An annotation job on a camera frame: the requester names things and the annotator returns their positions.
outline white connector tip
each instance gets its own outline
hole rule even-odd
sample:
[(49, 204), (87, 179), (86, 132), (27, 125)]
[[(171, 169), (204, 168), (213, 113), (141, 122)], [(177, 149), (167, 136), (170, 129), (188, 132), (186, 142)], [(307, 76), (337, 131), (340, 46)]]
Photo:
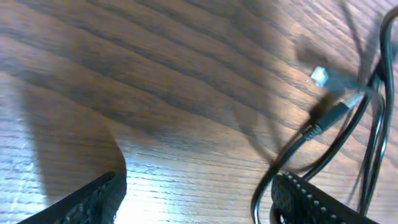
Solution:
[(319, 87), (323, 87), (329, 78), (326, 69), (321, 66), (317, 66), (311, 73), (310, 77), (312, 81)]

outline black plastic object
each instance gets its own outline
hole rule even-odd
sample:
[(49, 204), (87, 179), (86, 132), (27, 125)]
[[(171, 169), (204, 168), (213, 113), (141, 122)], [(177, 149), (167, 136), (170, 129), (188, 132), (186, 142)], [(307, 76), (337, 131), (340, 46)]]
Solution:
[(326, 115), (322, 116), (317, 121), (317, 125), (322, 130), (327, 130), (331, 125), (334, 125), (337, 121), (339, 121), (340, 118), (344, 116), (348, 111), (349, 107), (340, 102), (336, 106), (332, 107), (332, 109), (328, 111)]
[(274, 177), (271, 197), (286, 224), (377, 224), (290, 172)]
[(126, 176), (108, 172), (19, 224), (109, 224), (126, 195)]

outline wooden surface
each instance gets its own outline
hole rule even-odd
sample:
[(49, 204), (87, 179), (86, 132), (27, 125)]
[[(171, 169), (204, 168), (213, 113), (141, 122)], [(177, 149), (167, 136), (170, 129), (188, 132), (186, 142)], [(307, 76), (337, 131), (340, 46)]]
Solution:
[[(127, 171), (116, 223), (250, 223), (259, 179), (325, 94), (312, 67), (365, 75), (394, 3), (0, 0), (0, 223), (107, 170)], [(351, 208), (370, 124), (368, 111), (312, 180)], [(285, 169), (316, 160), (339, 125)], [(398, 219), (397, 134), (394, 114), (369, 211), (380, 223)], [(270, 205), (267, 192), (264, 223)]]

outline cable connector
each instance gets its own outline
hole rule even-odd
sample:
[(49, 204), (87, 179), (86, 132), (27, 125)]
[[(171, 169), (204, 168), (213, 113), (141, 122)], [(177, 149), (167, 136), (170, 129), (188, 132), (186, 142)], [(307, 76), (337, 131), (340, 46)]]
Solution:
[(303, 135), (307, 141), (311, 140), (318, 134), (326, 131), (330, 126), (339, 121), (344, 114), (348, 113), (363, 99), (363, 93), (355, 93), (347, 100), (336, 104), (332, 109), (326, 112), (320, 119), (316, 120), (309, 128), (307, 128)]
[(343, 73), (332, 68), (317, 66), (310, 77), (316, 86), (330, 91), (359, 89), (358, 82), (354, 75)]

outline black cable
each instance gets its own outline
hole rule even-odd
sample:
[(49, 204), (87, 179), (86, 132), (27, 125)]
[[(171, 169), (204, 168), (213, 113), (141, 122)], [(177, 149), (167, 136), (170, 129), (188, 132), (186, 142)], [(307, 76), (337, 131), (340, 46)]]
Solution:
[(382, 122), (382, 131), (380, 134), (380, 142), (377, 145), (376, 158), (372, 166), (371, 180), (367, 189), (367, 197), (364, 207), (361, 211), (365, 215), (368, 211), (370, 201), (376, 188), (376, 181), (379, 175), (381, 162), (386, 151), (389, 127), (391, 122), (391, 114), (394, 108), (394, 73), (392, 68), (392, 47), (391, 47), (391, 28), (394, 20), (398, 17), (398, 7), (393, 8), (385, 16), (380, 29), (380, 51), (383, 72), (381, 79), (384, 81), (386, 91), (386, 110)]
[(261, 179), (259, 185), (257, 186), (256, 191), (254, 192), (252, 201), (251, 201), (251, 216), (253, 219), (253, 222), (255, 224), (260, 224), (260, 218), (259, 218), (259, 209), (260, 209), (260, 202), (262, 195), (265, 192), (265, 189), (271, 182), (272, 178), (279, 172), (280, 168), (285, 165), (285, 163), (293, 156), (293, 154), (304, 144), (306, 141), (307, 136), (302, 135), (298, 140), (296, 140), (292, 146), (286, 150), (283, 155), (278, 159), (277, 162), (275, 162), (269, 170), (266, 172), (266, 174), (263, 176)]
[[(379, 175), (381, 162), (384, 157), (386, 150), (389, 126), (391, 122), (391, 114), (394, 106), (394, 77), (392, 69), (392, 61), (395, 58), (398, 50), (397, 48), (392, 49), (391, 46), (391, 28), (392, 23), (398, 16), (398, 7), (393, 8), (385, 16), (380, 31), (380, 45), (381, 45), (381, 59), (370, 76), (367, 88), (373, 91), (378, 91), (380, 82), (384, 83), (386, 99), (379, 100), (379, 108), (374, 122), (371, 126), (371, 132), (369, 135), (368, 146), (364, 155), (364, 170), (363, 170), (363, 183), (362, 192), (359, 202), (358, 211), (362, 215), (366, 215), (369, 208), (370, 201), (373, 196), (374, 189), (376, 187), (377, 177)], [(309, 181), (312, 177), (317, 175), (337, 154), (343, 144), (349, 138), (358, 125), (359, 121), (363, 117), (366, 108), (371, 101), (371, 96), (365, 95), (362, 102), (358, 106), (352, 120), (347, 125), (346, 129), (333, 141), (330, 148), (324, 155), (316, 161), (315, 165), (303, 176), (303, 179)], [(273, 164), (267, 173), (260, 181), (257, 189), (253, 195), (251, 203), (251, 213), (255, 224), (260, 224), (259, 221), (259, 205), (261, 197), (264, 194), (266, 187), (272, 178), (278, 173), (280, 168), (290, 159), (293, 153), (306, 141), (310, 140), (314, 135), (320, 134), (330, 125), (334, 124), (340, 118), (340, 114), (345, 113), (344, 111), (336, 110), (326, 115), (326, 118), (321, 118), (321, 123), (327, 124), (327, 127), (322, 129), (316, 123), (312, 126), (311, 131), (304, 133), (303, 136), (297, 140), (293, 146), (287, 150), (281, 158)], [(375, 155), (374, 162), (372, 164), (373, 154)]]

